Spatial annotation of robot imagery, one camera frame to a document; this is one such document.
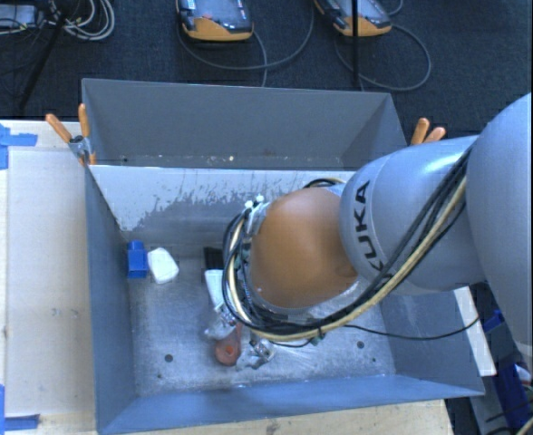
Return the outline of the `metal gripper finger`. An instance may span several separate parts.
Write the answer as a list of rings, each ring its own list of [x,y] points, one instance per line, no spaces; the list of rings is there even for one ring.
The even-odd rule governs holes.
[[[272,342],[263,338],[252,338],[243,346],[235,367],[238,371],[247,368],[257,370],[271,362],[275,357],[275,353],[275,345]]]
[[[235,330],[236,325],[237,319],[230,311],[219,309],[211,314],[204,334],[211,340],[222,340]]]

